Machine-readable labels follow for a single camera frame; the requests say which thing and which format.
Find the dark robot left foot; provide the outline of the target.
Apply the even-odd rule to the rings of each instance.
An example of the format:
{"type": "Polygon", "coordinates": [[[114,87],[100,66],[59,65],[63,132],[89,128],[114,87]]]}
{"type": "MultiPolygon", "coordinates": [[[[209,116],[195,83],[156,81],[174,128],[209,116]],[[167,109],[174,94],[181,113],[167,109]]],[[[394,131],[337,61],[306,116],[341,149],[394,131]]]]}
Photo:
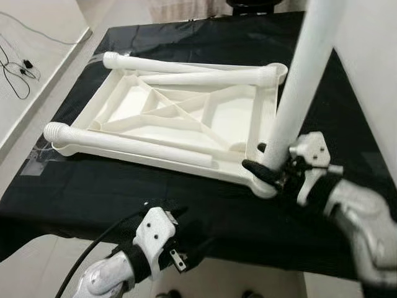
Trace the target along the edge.
{"type": "Polygon", "coordinates": [[[154,298],[182,298],[182,294],[179,290],[171,289],[167,292],[156,294],[154,298]]]}

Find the beige skirted side table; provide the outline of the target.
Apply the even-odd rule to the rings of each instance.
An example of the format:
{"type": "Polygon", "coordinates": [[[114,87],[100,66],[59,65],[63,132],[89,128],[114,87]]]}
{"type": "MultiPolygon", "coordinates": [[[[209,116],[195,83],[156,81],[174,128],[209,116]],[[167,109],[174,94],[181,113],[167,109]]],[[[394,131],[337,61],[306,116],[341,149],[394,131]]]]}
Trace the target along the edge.
{"type": "Polygon", "coordinates": [[[181,20],[227,16],[232,8],[226,0],[146,0],[153,22],[180,22],[181,20]]]}

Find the clear tape patch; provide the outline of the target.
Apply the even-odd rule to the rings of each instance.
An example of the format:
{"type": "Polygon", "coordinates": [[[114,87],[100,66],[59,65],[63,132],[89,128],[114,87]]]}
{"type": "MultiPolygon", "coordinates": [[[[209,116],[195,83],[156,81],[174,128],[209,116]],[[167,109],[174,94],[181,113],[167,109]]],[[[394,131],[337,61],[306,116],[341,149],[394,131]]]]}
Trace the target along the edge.
{"type": "Polygon", "coordinates": [[[63,156],[51,144],[45,147],[34,147],[19,171],[20,176],[40,176],[49,163],[63,161],[63,156]]]}

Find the black round stool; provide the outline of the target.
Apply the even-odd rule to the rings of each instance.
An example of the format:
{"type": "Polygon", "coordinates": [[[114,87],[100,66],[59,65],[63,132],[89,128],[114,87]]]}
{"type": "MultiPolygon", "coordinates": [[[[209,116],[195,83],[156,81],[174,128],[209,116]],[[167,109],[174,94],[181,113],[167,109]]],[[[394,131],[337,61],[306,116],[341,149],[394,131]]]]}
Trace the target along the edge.
{"type": "Polygon", "coordinates": [[[226,0],[233,16],[306,11],[308,0],[226,0]]]}

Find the black plug adapter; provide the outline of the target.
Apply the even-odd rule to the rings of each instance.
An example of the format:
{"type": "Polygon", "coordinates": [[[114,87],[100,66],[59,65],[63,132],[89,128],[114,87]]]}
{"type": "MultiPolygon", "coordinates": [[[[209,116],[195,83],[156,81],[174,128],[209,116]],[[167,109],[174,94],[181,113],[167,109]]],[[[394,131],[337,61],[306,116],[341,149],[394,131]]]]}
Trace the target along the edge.
{"type": "Polygon", "coordinates": [[[20,73],[32,79],[37,79],[37,76],[32,72],[33,65],[30,60],[22,60],[22,67],[20,73]]]}

